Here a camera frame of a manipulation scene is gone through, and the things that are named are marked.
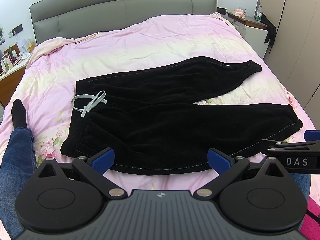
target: pink floral bed sheet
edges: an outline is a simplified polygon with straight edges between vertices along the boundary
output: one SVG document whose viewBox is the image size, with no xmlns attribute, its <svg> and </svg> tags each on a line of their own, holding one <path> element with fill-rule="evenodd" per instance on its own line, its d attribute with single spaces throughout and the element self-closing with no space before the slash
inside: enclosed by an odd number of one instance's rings
<svg viewBox="0 0 320 240">
<path fill-rule="evenodd" d="M 58 162 L 70 162 L 71 158 L 61 155 L 60 147 L 68 136 L 72 112 L 70 101 L 76 92 L 77 80 L 154 68 L 197 56 L 212 57 L 227 63 L 253 60 L 262 66 L 260 73 L 246 79 L 237 89 L 197 104 L 291 104 L 304 125 L 286 141 L 304 141 L 304 131 L 314 129 L 302 107 L 261 58 L 234 28 L 219 18 L 158 16 L 124 30 L 98 33 L 77 42 L 63 39 L 61 47 L 50 47 L 51 43 L 61 39 L 52 39 L 36 48 L 44 51 L 42 56 L 32 55 L 33 62 L 28 64 L 5 108 L 0 126 L 0 160 L 13 130 L 10 113 L 15 99 L 21 99 L 26 107 L 27 123 L 34 134 L 37 163 L 40 164 L 47 157 L 54 157 Z M 259 162 L 263 157 L 257 154 L 250 160 Z M 129 194 L 132 189 L 189 189 L 193 192 L 217 175 L 214 170 L 162 176 L 132 175 L 111 170 L 104 174 Z M 318 204 L 319 183 L 320 179 L 313 176 L 310 195 Z M 2 225 L 0 238 L 9 239 Z"/>
</svg>

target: black sock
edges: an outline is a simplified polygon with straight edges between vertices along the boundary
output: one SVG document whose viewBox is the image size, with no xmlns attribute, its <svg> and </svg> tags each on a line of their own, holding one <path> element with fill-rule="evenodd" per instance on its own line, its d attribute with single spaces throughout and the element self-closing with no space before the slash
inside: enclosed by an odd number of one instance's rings
<svg viewBox="0 0 320 240">
<path fill-rule="evenodd" d="M 17 127 L 28 128 L 27 121 L 26 121 L 27 111 L 24 108 L 20 99 L 16 99 L 13 102 L 12 109 L 11 109 L 11 116 L 12 116 L 12 123 L 13 123 L 14 129 L 16 129 Z"/>
</svg>

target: blue gripper pad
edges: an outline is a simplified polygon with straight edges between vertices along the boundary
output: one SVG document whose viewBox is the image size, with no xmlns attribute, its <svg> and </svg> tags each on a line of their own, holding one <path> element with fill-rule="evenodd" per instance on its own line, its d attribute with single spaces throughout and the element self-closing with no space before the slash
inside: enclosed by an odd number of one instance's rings
<svg viewBox="0 0 320 240">
<path fill-rule="evenodd" d="M 211 148 L 208 151 L 208 164 L 220 175 L 231 168 L 235 164 L 235 160 L 223 152 Z"/>
<path fill-rule="evenodd" d="M 106 148 L 88 159 L 87 164 L 95 171 L 103 175 L 115 162 L 115 152 L 112 148 Z"/>
<path fill-rule="evenodd" d="M 304 132 L 304 139 L 307 142 L 320 140 L 320 130 L 306 130 Z"/>
</svg>

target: headboard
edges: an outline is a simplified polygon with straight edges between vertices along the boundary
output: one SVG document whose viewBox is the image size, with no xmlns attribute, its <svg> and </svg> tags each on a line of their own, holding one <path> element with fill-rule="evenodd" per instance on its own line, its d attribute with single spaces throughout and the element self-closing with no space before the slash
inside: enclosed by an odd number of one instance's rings
<svg viewBox="0 0 320 240">
<path fill-rule="evenodd" d="M 30 6 L 36 42 L 121 30 L 168 14 L 208 15 L 217 0 L 42 0 Z"/>
</svg>

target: jeans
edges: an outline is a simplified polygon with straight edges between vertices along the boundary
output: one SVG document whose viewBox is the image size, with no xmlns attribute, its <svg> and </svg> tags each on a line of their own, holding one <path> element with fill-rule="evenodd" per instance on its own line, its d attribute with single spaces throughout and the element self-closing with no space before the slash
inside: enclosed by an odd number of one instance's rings
<svg viewBox="0 0 320 240">
<path fill-rule="evenodd" d="M 14 209 L 14 202 L 35 170 L 32 132 L 27 128 L 16 128 L 11 133 L 0 166 L 0 219 L 11 239 L 23 231 Z M 291 173 L 291 176 L 308 200 L 311 175 Z"/>
</svg>

